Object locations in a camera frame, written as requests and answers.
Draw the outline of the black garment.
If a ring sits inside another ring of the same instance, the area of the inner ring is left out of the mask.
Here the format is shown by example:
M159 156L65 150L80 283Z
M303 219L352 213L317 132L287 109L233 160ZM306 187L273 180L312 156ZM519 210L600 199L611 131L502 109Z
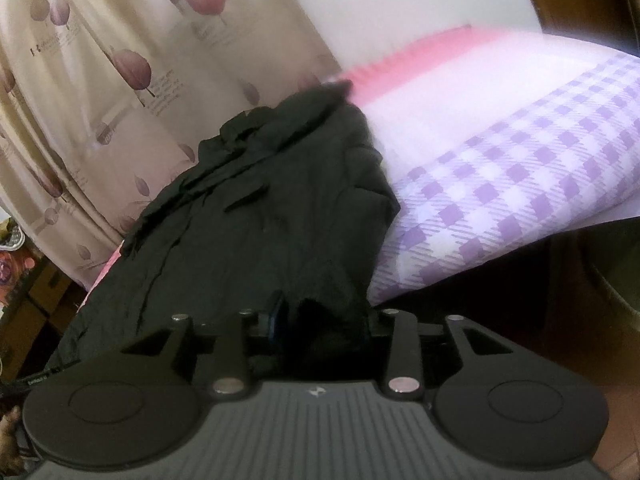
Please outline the black garment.
M239 114L198 148L126 235L52 365L167 325L274 316L282 358L343 363L368 332L367 297L399 205L347 81Z

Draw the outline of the pink purple checked bed sheet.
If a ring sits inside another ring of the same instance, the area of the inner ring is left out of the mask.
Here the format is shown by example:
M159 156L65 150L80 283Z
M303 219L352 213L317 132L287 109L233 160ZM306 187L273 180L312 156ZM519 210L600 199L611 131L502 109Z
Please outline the pink purple checked bed sheet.
M398 201L369 304L434 284L639 188L639 61L456 29L342 76Z

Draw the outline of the olive cloth with white band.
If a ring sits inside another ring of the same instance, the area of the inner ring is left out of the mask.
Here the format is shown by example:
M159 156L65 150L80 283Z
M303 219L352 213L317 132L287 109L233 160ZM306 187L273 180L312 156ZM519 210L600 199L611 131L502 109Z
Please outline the olive cloth with white band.
M0 250L2 252L16 252L24 245L26 235L13 218L2 220L0 228Z

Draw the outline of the beige leaf pattern curtain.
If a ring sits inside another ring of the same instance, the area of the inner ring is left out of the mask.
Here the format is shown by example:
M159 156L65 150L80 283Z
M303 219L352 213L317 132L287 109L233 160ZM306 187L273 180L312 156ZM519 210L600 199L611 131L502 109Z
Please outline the beige leaf pattern curtain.
M230 118L335 73L295 0L1 0L1 203L90 286Z

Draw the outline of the brown wooden drawer desk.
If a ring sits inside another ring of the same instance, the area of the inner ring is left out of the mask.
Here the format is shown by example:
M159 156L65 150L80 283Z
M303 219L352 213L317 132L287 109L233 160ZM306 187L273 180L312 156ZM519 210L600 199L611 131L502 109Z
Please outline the brown wooden drawer desk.
M86 291L48 258L38 258L1 307L1 381L43 370Z

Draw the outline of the pink bag on desk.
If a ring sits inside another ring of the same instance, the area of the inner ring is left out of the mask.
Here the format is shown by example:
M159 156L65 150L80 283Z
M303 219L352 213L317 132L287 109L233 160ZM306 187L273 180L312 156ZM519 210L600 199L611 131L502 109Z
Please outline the pink bag on desk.
M0 258L0 301L6 307L10 293L18 282L26 276L38 263L37 257L26 246L14 252L2 252Z

